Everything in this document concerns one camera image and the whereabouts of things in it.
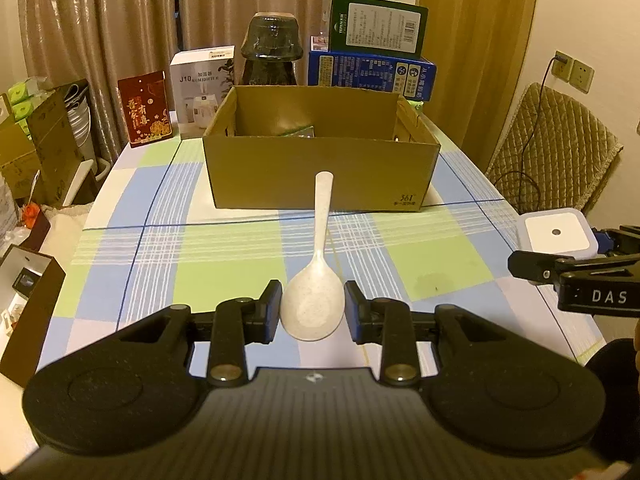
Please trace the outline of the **blue carton box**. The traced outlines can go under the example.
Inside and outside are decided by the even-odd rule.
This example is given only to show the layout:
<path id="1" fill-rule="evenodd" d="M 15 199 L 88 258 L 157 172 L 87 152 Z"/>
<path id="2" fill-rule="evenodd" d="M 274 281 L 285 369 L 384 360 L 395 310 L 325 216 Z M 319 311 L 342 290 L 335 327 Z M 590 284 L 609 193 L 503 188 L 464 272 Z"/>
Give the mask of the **blue carton box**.
<path id="1" fill-rule="evenodd" d="M 431 99 L 437 67 L 427 60 L 377 54 L 310 51 L 310 86 L 399 93 L 410 101 Z"/>

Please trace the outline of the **brown cardboard box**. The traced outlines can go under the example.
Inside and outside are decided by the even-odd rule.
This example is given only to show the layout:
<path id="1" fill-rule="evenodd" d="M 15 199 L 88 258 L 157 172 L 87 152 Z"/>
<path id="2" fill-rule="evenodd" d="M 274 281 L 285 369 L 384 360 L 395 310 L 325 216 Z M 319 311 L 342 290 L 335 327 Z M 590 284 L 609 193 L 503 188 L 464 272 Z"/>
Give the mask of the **brown cardboard box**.
<path id="1" fill-rule="evenodd" d="M 314 137 L 282 138 L 314 126 Z M 334 211 L 417 211 L 440 144 L 398 93 L 320 86 L 236 86 L 203 136 L 219 209 L 310 209 L 333 174 Z"/>

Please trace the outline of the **beige curtain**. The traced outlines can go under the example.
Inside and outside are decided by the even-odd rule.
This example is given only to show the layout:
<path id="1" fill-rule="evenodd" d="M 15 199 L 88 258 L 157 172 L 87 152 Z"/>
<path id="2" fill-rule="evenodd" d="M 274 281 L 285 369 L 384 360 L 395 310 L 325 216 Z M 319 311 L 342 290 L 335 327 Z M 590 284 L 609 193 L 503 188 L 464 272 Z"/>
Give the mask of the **beige curtain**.
<path id="1" fill-rule="evenodd" d="M 17 0 L 29 75 L 85 79 L 94 142 L 114 162 L 128 142 L 119 80 L 168 70 L 180 50 L 239 47 L 257 12 L 291 13 L 304 38 L 323 0 Z"/>

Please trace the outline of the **checkered tablecloth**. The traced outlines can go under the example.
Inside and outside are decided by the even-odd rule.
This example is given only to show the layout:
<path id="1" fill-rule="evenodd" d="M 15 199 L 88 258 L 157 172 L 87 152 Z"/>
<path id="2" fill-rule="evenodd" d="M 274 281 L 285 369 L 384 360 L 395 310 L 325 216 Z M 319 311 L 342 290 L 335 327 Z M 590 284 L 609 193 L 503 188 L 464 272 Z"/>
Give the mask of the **checkered tablecloth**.
<path id="1" fill-rule="evenodd" d="M 589 316 L 553 289 L 512 278 L 515 212 L 454 142 L 440 139 L 424 207 L 332 214 L 326 261 L 369 298 L 416 311 L 456 304 L 579 362 L 604 343 Z M 309 262 L 309 211 L 219 210 L 198 140 L 126 148 L 88 215 L 66 270 L 41 363 L 171 304 L 195 312 L 257 297 Z"/>

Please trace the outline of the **dark glass jar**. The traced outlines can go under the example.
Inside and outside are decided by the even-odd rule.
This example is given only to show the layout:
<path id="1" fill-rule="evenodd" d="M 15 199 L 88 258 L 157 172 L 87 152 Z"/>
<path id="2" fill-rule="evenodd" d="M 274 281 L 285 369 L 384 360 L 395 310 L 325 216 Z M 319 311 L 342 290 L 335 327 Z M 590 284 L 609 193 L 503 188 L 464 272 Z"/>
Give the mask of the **dark glass jar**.
<path id="1" fill-rule="evenodd" d="M 243 86 L 295 86 L 293 64 L 304 54 L 296 17 L 291 13 L 256 13 L 248 23 L 241 54 Z"/>

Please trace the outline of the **green white long box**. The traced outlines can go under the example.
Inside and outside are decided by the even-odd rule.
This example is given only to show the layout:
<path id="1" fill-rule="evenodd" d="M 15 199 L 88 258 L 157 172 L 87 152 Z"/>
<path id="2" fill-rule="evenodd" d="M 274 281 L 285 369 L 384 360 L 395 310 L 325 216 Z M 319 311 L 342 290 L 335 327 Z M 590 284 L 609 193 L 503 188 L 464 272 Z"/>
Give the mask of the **green white long box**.
<path id="1" fill-rule="evenodd" d="M 308 125 L 305 127 L 286 130 L 285 132 L 279 133 L 279 136 L 282 136 L 282 138 L 312 139 L 314 137 L 314 126 Z"/>

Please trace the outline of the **white square night light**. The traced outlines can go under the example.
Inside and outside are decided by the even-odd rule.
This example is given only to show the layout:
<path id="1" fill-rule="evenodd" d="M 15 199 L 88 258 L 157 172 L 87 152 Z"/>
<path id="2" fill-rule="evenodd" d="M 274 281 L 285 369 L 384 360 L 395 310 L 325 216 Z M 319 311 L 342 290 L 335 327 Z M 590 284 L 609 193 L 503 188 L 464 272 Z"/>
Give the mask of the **white square night light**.
<path id="1" fill-rule="evenodd" d="M 518 249 L 526 252 L 593 258 L 599 245 L 586 217 L 575 208 L 521 214 L 516 220 Z"/>

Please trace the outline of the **wall power socket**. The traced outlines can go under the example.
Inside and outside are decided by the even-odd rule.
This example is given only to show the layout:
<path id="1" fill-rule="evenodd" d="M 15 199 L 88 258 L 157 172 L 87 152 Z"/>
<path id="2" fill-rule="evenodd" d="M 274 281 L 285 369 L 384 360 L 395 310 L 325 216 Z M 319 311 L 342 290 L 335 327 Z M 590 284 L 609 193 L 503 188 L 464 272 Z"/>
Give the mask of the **wall power socket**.
<path id="1" fill-rule="evenodd" d="M 551 73 L 556 78 L 568 82 L 573 88 L 587 94 L 593 81 L 594 69 L 568 54 L 556 51 L 551 64 Z"/>

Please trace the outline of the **green tissue pack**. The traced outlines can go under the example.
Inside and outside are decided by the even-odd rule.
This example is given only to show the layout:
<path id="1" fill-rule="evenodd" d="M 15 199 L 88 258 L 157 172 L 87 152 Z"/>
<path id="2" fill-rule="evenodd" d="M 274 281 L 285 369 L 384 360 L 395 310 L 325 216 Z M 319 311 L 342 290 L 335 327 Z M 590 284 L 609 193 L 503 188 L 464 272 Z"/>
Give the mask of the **green tissue pack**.
<path id="1" fill-rule="evenodd" d="M 423 101 L 408 101 L 409 105 L 416 110 L 418 113 L 423 112 L 424 102 Z"/>

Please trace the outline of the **dark green product box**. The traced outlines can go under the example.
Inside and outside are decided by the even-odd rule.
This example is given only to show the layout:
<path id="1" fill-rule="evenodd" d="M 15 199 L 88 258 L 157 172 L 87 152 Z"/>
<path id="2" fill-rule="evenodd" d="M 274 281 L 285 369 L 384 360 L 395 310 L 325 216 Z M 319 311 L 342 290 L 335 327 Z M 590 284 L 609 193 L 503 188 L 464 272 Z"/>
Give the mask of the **dark green product box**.
<path id="1" fill-rule="evenodd" d="M 417 60 L 428 9 L 390 0 L 331 0 L 329 49 Z"/>

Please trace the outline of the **white humidifier box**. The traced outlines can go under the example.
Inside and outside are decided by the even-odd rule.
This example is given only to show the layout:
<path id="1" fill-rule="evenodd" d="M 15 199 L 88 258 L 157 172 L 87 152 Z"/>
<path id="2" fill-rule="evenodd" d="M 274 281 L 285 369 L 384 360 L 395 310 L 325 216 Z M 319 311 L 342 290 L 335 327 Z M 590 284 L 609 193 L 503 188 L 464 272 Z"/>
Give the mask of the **white humidifier box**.
<path id="1" fill-rule="evenodd" d="M 180 136 L 201 138 L 234 86 L 234 47 L 180 51 L 169 71 Z"/>

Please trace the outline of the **white plastic rice spoon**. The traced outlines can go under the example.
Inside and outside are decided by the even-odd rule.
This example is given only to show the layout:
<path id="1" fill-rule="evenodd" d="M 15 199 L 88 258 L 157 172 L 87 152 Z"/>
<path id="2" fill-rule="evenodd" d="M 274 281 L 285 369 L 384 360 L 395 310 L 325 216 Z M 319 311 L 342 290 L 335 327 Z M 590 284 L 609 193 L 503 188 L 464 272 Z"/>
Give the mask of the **white plastic rice spoon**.
<path id="1" fill-rule="evenodd" d="M 314 253 L 285 287 L 280 304 L 284 329 L 300 341 L 329 337 L 344 314 L 343 283 L 324 258 L 333 180 L 329 171 L 318 172 L 314 178 Z"/>

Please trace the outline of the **quilted beige chair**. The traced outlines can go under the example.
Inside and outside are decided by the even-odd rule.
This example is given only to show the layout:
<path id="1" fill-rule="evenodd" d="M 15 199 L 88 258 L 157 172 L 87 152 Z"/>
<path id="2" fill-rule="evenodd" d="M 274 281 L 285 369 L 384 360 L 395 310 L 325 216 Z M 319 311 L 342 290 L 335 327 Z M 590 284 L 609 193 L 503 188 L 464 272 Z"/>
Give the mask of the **quilted beige chair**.
<path id="1" fill-rule="evenodd" d="M 520 212 L 591 209 L 623 144 L 584 104 L 538 82 L 518 103 L 486 176 Z"/>

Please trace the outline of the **red gift box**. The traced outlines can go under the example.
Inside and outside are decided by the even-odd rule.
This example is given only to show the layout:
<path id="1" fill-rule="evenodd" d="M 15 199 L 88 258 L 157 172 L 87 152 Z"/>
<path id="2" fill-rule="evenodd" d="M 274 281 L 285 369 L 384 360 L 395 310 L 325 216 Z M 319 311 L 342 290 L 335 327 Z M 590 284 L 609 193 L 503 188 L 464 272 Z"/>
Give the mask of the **red gift box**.
<path id="1" fill-rule="evenodd" d="M 162 70 L 117 81 L 129 144 L 133 148 L 172 136 Z"/>

